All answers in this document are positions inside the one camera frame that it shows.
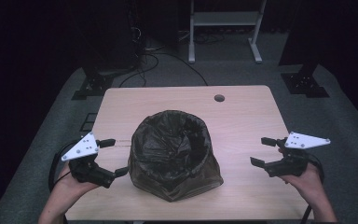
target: human hand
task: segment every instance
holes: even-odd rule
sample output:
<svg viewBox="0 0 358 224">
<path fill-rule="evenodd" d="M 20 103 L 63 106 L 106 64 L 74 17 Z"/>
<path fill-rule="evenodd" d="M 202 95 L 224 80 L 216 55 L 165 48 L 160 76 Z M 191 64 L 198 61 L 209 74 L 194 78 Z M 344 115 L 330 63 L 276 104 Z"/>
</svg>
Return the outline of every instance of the human hand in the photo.
<svg viewBox="0 0 358 224">
<path fill-rule="evenodd" d="M 319 177 L 319 170 L 316 166 L 308 163 L 307 169 L 301 176 L 282 175 L 279 178 L 297 189 L 301 197 L 312 208 L 315 221 L 337 222 L 336 215 L 325 194 L 321 178 Z"/>
<path fill-rule="evenodd" d="M 85 193 L 99 186 L 85 182 L 79 183 L 70 174 L 68 162 L 64 165 L 59 175 L 61 178 L 54 186 L 48 197 L 48 201 L 39 217 L 39 224 L 63 223 L 63 215 L 71 208 L 77 200 Z"/>
</svg>

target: black plastic bag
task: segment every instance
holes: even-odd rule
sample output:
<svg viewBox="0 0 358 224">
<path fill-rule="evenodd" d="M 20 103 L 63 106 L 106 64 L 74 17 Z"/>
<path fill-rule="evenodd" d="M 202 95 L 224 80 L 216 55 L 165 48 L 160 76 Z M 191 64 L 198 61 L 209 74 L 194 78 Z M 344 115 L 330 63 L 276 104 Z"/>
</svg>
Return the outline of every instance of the black plastic bag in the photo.
<svg viewBox="0 0 358 224">
<path fill-rule="evenodd" d="M 131 139 L 129 166 L 135 187 L 168 202 L 223 184 L 205 122 L 183 111 L 144 119 Z"/>
</svg>

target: gray carpet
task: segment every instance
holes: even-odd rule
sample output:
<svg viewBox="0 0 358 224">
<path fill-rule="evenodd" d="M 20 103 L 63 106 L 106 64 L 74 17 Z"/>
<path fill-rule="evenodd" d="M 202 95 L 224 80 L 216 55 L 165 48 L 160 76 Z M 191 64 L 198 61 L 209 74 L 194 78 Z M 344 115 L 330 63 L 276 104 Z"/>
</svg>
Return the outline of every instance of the gray carpet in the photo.
<svg viewBox="0 0 358 224">
<path fill-rule="evenodd" d="M 358 223 L 358 112 L 340 89 L 336 78 L 318 66 L 314 77 L 330 98 L 291 95 L 280 74 L 296 72 L 299 66 L 278 66 L 287 34 L 260 34 L 257 40 L 263 63 L 256 64 L 247 44 L 249 35 L 225 35 L 211 45 L 196 45 L 196 69 L 210 86 L 267 85 L 270 87 L 289 131 L 330 138 L 332 144 L 310 152 L 323 163 L 324 186 L 343 223 Z M 187 45 L 163 49 L 187 61 Z M 144 74 L 115 78 L 113 87 L 203 86 L 202 78 L 186 64 L 167 54 L 154 54 L 158 66 Z M 157 61 L 140 56 L 143 70 Z M 48 170 L 54 153 L 84 132 L 80 127 L 88 113 L 98 112 L 102 96 L 71 101 L 85 75 L 76 70 L 68 79 L 34 138 L 7 192 L 0 201 L 0 223 L 36 223 L 48 198 Z M 298 220 L 268 220 L 268 223 L 298 223 Z"/>
</svg>

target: light wood table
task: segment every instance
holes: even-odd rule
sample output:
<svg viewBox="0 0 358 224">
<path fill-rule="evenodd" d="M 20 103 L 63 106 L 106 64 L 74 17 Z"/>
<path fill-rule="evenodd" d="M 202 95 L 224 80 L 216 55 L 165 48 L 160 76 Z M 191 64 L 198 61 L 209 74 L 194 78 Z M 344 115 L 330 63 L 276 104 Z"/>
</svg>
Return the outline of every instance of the light wood table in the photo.
<svg viewBox="0 0 358 224">
<path fill-rule="evenodd" d="M 224 102 L 214 97 L 221 94 Z M 250 163 L 282 158 L 262 137 L 284 138 L 288 132 L 266 86 L 215 86 L 109 89 L 95 121 L 97 139 L 115 138 L 101 148 L 96 162 L 115 171 L 127 165 L 131 137 L 147 117 L 181 110 L 203 119 L 212 138 L 224 184 L 193 198 L 168 203 L 133 186 L 130 176 L 110 189 L 83 196 L 68 212 L 70 220 L 255 220 L 300 219 L 307 208 L 295 188 L 270 178 Z"/>
</svg>

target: dark background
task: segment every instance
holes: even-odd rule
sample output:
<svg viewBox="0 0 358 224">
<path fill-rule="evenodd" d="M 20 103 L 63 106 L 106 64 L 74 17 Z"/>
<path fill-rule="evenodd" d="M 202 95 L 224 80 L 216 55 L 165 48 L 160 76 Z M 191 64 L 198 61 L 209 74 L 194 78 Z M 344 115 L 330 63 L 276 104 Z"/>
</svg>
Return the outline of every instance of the dark background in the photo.
<svg viewBox="0 0 358 224">
<path fill-rule="evenodd" d="M 105 29 L 86 29 L 95 28 L 95 17 L 102 15 L 96 5 L 93 13 L 83 11 L 71 14 L 64 1 L 0 0 L 0 198 L 55 97 L 75 69 L 87 62 L 93 64 L 114 61 L 113 65 L 109 65 L 117 68 L 136 64 L 133 60 L 133 52 L 136 50 L 129 44 L 131 34 L 125 28 L 126 24 L 135 21 L 123 18 L 122 13 L 124 6 L 134 1 L 111 2 L 117 4 L 110 5 L 112 12 L 117 10 L 111 14 L 121 15 L 121 18 L 110 18 L 113 21 L 108 25 L 116 27 L 116 30 L 106 33 Z M 231 10 L 238 8 L 239 4 L 244 8 L 257 7 L 257 1 L 246 1 L 246 5 L 243 4 L 244 1 L 225 1 L 224 4 L 216 0 L 196 2 L 197 9 L 205 10 Z M 142 1 L 140 6 L 144 7 L 137 9 L 139 17 L 133 18 L 152 22 L 160 21 L 158 17 L 169 16 L 177 29 L 185 29 L 188 24 L 186 9 L 189 10 L 189 1 L 172 0 L 170 4 L 165 3 L 165 14 L 151 13 L 150 8 L 158 8 L 161 4 L 158 0 Z M 172 17 L 170 13 L 167 15 L 168 11 L 177 16 Z M 86 24 L 77 26 L 73 20 L 76 15 L 79 16 L 77 21 L 84 19 Z M 146 33 L 153 34 L 153 29 L 147 28 L 153 25 L 144 22 L 142 26 Z M 358 1 L 268 1 L 262 31 L 287 30 L 291 30 L 291 33 L 281 64 L 303 63 L 310 46 L 316 46 L 320 64 L 337 77 L 342 89 L 358 108 Z M 122 49 L 99 46 L 101 36 L 92 34 L 116 38 L 118 43 L 124 41 L 127 45 L 124 51 L 131 53 L 120 63 L 117 56 L 122 55 L 118 53 Z M 90 42 L 85 42 L 82 35 Z"/>
</svg>

